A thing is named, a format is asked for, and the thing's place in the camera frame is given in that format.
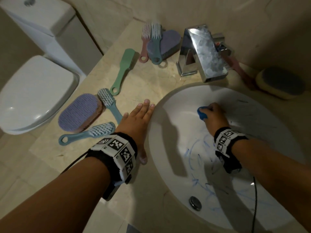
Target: person's right arm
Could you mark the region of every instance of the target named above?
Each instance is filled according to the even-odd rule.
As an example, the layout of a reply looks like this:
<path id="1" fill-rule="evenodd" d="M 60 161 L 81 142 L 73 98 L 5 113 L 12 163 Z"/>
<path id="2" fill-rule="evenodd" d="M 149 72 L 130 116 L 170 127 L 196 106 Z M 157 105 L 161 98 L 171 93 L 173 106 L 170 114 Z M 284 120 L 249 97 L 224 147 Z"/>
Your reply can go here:
<path id="1" fill-rule="evenodd" d="M 222 127 L 229 127 L 217 103 L 201 109 L 212 136 Z M 311 232 L 311 169 L 282 155 L 257 139 L 239 140 L 232 147 L 233 155 L 260 184 L 282 204 L 306 230 Z"/>

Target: toilet seat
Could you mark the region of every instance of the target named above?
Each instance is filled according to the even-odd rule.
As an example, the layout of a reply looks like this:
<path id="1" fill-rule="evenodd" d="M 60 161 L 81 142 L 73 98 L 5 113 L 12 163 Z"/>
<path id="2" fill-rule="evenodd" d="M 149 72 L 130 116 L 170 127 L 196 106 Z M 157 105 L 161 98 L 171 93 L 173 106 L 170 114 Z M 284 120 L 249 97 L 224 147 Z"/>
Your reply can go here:
<path id="1" fill-rule="evenodd" d="M 37 55 L 0 92 L 0 127 L 21 134 L 52 119 L 79 84 L 79 77 Z"/>

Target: hand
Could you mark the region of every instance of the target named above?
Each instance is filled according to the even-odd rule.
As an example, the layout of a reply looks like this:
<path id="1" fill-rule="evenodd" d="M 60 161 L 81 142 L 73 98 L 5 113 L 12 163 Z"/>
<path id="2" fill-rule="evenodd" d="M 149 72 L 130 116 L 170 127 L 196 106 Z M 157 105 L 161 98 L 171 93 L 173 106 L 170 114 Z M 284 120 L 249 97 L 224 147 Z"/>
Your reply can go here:
<path id="1" fill-rule="evenodd" d="M 155 105 L 150 104 L 150 100 L 145 99 L 144 104 L 139 103 L 130 113 L 125 113 L 116 128 L 115 132 L 123 132 L 133 138 L 137 145 L 138 156 L 143 165 L 148 161 L 144 142 L 147 134 L 147 127 L 153 114 Z"/>
<path id="2" fill-rule="evenodd" d="M 229 123 L 219 104 L 212 103 L 208 107 L 209 109 L 200 109 L 200 111 L 207 115 L 207 119 L 204 119 L 206 128 L 212 136 L 215 136 L 218 129 L 222 127 L 229 127 Z"/>

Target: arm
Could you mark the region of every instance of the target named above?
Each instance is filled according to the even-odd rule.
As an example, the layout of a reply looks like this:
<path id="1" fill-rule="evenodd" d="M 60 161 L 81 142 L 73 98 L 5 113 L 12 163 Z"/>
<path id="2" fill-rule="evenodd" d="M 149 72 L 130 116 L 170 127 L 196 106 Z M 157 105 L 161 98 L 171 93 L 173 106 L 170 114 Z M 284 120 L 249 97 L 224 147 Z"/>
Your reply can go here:
<path id="1" fill-rule="evenodd" d="M 116 132 L 135 141 L 147 163 L 144 141 L 155 105 L 149 100 L 125 113 Z M 107 167 L 88 157 L 58 176 L 0 220 L 0 232 L 82 232 L 110 183 Z"/>
<path id="2" fill-rule="evenodd" d="M 229 127 L 218 104 L 213 103 L 201 112 L 208 117 L 204 122 L 212 136 L 218 129 Z M 256 139 L 239 140 L 231 151 L 260 184 L 311 231 L 311 169 Z"/>

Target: toilet tank lid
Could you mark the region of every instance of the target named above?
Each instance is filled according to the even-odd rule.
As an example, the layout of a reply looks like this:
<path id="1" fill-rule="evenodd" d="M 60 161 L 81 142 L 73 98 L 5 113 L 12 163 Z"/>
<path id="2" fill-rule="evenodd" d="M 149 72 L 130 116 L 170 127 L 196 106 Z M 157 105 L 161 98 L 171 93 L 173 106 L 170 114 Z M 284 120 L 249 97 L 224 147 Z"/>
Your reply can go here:
<path id="1" fill-rule="evenodd" d="M 26 6 L 26 1 L 33 5 Z M 50 36 L 56 36 L 76 14 L 73 7 L 62 0 L 1 0 L 0 7 L 13 19 Z"/>
<path id="2" fill-rule="evenodd" d="M 68 100 L 79 84 L 72 72 L 37 55 L 10 78 L 0 92 L 0 127 L 4 131 L 33 128 Z"/>

